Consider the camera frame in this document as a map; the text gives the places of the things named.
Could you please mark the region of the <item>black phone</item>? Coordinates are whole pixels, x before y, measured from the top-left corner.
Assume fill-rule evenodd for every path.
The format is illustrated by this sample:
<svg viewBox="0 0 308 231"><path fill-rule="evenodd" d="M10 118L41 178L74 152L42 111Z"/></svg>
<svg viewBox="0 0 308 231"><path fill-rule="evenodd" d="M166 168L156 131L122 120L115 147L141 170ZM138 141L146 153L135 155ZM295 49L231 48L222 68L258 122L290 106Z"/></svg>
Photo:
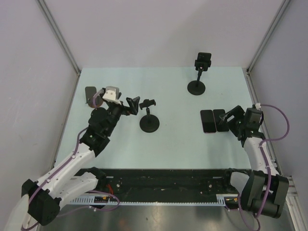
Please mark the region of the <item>black phone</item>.
<svg viewBox="0 0 308 231"><path fill-rule="evenodd" d="M203 132L204 133L215 133L217 130L216 130L213 111L212 110L201 110L200 115L201 115Z"/></svg>
<svg viewBox="0 0 308 231"><path fill-rule="evenodd" d="M211 53L199 52L195 60L196 70L202 69L202 71L207 71L211 66L211 56Z"/></svg>

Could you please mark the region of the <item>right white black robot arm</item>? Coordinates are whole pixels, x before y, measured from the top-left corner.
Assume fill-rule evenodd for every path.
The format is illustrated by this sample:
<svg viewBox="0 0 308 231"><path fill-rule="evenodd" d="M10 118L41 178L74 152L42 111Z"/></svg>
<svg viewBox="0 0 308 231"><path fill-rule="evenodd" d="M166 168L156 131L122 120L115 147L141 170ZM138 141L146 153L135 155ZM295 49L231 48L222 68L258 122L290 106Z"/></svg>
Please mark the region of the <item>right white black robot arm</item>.
<svg viewBox="0 0 308 231"><path fill-rule="evenodd" d="M238 105L218 115L219 123L227 125L240 141L252 170L250 175L234 170L223 179L222 188L227 193L237 190L242 210L254 213L257 218L261 215L279 218L289 181L274 167L267 150L270 140L259 130L264 121L263 107L265 104L256 103L244 110Z"/></svg>

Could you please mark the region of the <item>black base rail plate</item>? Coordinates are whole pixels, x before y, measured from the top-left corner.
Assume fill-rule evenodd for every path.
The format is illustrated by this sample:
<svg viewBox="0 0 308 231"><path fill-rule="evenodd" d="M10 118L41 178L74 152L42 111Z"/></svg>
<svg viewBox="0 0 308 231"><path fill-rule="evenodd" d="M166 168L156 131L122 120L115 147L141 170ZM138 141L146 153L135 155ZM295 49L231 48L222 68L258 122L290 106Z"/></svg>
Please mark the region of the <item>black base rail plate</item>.
<svg viewBox="0 0 308 231"><path fill-rule="evenodd" d="M237 194L229 169L98 169L98 191L121 202L206 203L218 194Z"/></svg>

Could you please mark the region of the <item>silver phone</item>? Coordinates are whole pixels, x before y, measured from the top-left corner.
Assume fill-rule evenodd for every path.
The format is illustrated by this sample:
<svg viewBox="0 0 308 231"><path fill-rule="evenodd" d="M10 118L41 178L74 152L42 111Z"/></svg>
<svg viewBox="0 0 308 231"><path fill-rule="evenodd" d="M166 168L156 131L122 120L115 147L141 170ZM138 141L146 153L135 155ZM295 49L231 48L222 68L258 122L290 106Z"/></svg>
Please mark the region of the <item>silver phone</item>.
<svg viewBox="0 0 308 231"><path fill-rule="evenodd" d="M221 118L221 116L225 115L224 109L214 109L213 115L215 119L215 125L217 132L228 132L229 127L227 123Z"/></svg>

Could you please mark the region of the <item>black pole phone stand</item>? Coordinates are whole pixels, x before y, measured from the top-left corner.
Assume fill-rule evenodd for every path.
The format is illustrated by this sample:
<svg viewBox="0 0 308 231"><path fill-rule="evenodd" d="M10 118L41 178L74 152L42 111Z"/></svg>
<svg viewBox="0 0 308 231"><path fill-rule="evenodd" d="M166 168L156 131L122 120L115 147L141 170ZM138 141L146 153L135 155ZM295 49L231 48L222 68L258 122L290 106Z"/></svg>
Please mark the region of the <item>black pole phone stand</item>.
<svg viewBox="0 0 308 231"><path fill-rule="evenodd" d="M156 101L154 99L145 99L142 103L139 104L141 110L146 108L146 115L140 119L140 128L146 133L153 133L157 131L160 126L158 117L152 115L150 112L149 107L152 105L156 105Z"/></svg>
<svg viewBox="0 0 308 231"><path fill-rule="evenodd" d="M197 80L193 80L188 84L187 90L190 94L198 96L205 92L205 85L200 81L200 78L202 73L206 72L210 66L211 61L199 62L195 60L195 70L198 72Z"/></svg>

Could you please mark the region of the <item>right aluminium frame post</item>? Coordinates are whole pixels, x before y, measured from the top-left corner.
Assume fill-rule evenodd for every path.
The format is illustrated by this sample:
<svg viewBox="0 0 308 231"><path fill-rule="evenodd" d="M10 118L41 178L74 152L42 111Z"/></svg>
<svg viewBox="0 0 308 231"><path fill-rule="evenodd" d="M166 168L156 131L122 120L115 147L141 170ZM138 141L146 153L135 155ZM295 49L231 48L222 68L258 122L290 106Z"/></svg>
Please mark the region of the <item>right aluminium frame post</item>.
<svg viewBox="0 0 308 231"><path fill-rule="evenodd" d="M256 52L253 55L252 60L249 62L248 67L246 68L246 72L248 74L251 74L252 70L254 69L254 66L256 65L257 61L259 60L260 56L262 55L266 45L270 41L272 35L274 34L277 26L279 25L280 21L282 20L283 16L287 12L290 4L292 3L292 0L283 0L281 5L279 6L272 22L270 23L265 35L263 36L261 43L259 44Z"/></svg>

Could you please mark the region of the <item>aluminium frame post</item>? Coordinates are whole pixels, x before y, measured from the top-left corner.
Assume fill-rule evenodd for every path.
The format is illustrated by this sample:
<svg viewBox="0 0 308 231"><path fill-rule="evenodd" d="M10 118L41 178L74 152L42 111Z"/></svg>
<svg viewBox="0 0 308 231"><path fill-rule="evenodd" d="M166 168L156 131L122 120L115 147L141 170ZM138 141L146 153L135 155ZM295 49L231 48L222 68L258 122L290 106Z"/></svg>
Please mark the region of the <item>aluminium frame post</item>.
<svg viewBox="0 0 308 231"><path fill-rule="evenodd" d="M254 69L254 66L256 65L257 61L259 60L260 56L262 55L266 45L270 41L272 35L274 34L277 26L279 25L280 21L282 20L283 16L287 12L290 4L292 3L292 0L283 0L281 5L279 6L272 22L270 23L265 35L263 36L261 43L259 44L256 52L253 55L252 60L249 62L248 67L246 68L246 72L248 74L251 74L252 70Z"/></svg>
<svg viewBox="0 0 308 231"><path fill-rule="evenodd" d="M49 25L51 31L53 32L56 40L58 41L61 49L63 50L65 56L67 57L68 61L70 62L74 72L77 74L77 76L80 76L81 73L81 69L79 67L79 65L77 64L73 53L71 51L71 49L68 46L68 43L66 42L51 10L49 9L47 3L45 0L36 0L36 3L39 7L39 9L41 10L47 24Z"/></svg>

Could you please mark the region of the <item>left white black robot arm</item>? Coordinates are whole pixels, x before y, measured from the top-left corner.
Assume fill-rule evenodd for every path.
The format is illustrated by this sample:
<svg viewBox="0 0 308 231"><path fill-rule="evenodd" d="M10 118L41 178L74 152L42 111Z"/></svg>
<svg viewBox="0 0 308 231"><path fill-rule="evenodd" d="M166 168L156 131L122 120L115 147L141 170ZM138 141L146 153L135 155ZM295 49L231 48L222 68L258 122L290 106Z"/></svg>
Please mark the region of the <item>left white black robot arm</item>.
<svg viewBox="0 0 308 231"><path fill-rule="evenodd" d="M22 195L29 196L27 212L38 224L45 226L51 223L64 206L64 202L71 199L72 194L81 195L92 189L99 193L106 188L106 180L94 176L90 184L85 182L79 189L60 191L84 164L96 158L105 149L122 115L137 115L140 97L126 100L128 106L124 106L118 100L104 99L108 108L99 107L92 111L88 127L77 135L73 152L38 180L28 179L23 183Z"/></svg>

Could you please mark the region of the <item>brown round phone stand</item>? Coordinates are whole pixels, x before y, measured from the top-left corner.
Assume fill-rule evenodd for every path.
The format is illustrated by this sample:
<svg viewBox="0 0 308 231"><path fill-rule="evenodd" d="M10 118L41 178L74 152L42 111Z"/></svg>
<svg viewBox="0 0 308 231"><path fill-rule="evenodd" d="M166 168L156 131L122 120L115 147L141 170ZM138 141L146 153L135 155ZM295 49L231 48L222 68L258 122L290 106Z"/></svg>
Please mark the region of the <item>brown round phone stand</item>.
<svg viewBox="0 0 308 231"><path fill-rule="evenodd" d="M94 86L87 86L85 87L85 97L86 97L86 104L91 107L91 108L95 108L95 106L93 105L93 96L96 94L97 89ZM95 105L96 107L100 107L102 106L103 101L101 99L100 96L98 96L95 99Z"/></svg>

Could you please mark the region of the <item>left aluminium frame post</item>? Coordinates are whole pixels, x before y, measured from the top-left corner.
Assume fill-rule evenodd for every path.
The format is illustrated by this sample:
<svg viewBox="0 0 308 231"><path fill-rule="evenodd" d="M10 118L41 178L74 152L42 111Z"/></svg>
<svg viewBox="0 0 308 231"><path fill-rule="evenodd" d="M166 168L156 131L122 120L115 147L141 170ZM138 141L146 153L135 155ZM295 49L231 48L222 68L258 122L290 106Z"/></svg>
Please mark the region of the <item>left aluminium frame post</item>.
<svg viewBox="0 0 308 231"><path fill-rule="evenodd" d="M71 49L68 46L68 43L66 42L51 10L49 9L47 3L45 0L36 0L36 3L39 7L39 9L41 10L47 24L49 25L51 31L53 32L56 40L58 41L61 49L63 50L65 56L67 57L68 61L70 62L74 72L77 74L77 76L80 76L81 73L81 69L79 67L79 65L77 64L73 53L71 51Z"/></svg>

